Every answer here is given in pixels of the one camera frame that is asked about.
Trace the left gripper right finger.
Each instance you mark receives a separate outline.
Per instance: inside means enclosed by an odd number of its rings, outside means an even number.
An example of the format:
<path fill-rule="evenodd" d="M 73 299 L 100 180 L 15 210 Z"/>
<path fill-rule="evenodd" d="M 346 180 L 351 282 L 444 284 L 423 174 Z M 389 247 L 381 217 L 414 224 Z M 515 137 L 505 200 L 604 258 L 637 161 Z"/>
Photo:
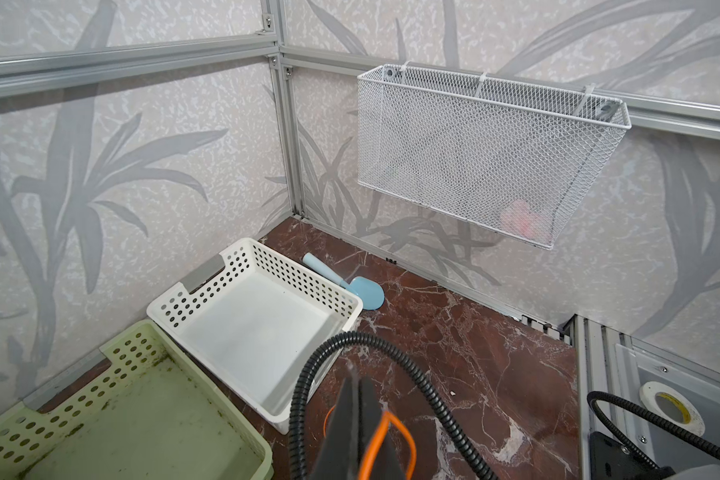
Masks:
<path fill-rule="evenodd" d="M 390 422 L 377 398 L 372 381 L 360 379 L 360 479 L 404 479 L 394 442 L 388 439 Z"/>

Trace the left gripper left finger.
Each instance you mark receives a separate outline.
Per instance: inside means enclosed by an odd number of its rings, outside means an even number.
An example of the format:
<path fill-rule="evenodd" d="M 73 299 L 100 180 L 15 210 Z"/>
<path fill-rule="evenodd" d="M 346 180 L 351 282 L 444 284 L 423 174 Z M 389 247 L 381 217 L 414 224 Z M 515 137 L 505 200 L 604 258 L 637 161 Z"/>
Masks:
<path fill-rule="evenodd" d="M 326 427 L 310 479 L 356 479 L 362 457 L 361 386 L 348 377 Z"/>

